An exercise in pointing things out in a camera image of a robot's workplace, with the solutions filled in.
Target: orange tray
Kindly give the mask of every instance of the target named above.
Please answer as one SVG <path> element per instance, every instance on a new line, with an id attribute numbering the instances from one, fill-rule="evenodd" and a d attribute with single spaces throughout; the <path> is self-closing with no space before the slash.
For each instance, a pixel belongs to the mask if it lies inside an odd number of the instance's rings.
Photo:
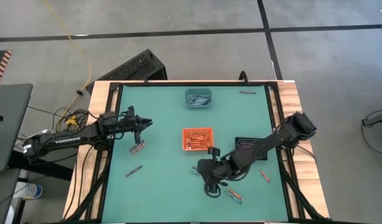
<path id="1" fill-rule="evenodd" d="M 202 151 L 213 146 L 212 128 L 185 128 L 183 129 L 183 150 Z"/>

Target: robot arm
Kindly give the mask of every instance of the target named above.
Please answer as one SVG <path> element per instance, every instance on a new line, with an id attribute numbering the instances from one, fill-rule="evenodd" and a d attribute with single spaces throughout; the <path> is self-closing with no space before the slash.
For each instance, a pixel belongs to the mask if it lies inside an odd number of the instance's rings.
<path id="1" fill-rule="evenodd" d="M 142 118 L 134 114 L 130 106 L 121 115 L 114 112 L 101 114 L 93 124 L 89 124 L 76 131 L 62 131 L 53 134 L 40 134 L 27 139 L 24 144 L 24 156 L 34 161 L 51 151 L 78 147 L 91 144 L 96 150 L 108 150 L 115 134 L 134 133 L 134 140 L 140 143 L 140 133 L 152 125 L 151 119 Z"/>
<path id="2" fill-rule="evenodd" d="M 219 161 L 217 156 L 220 156 L 220 150 L 210 147 L 208 153 L 212 154 L 213 159 L 200 159 L 197 166 L 205 182 L 205 193 L 209 197 L 218 197 L 220 192 L 218 195 L 212 194 L 220 191 L 219 184 L 226 186 L 226 183 L 221 182 L 222 180 L 241 180 L 248 174 L 252 163 L 261 154 L 278 146 L 296 147 L 300 140 L 310 139 L 315 131 L 316 127 L 304 113 L 295 113 L 261 142 L 250 147 L 235 149 L 221 157 Z"/>

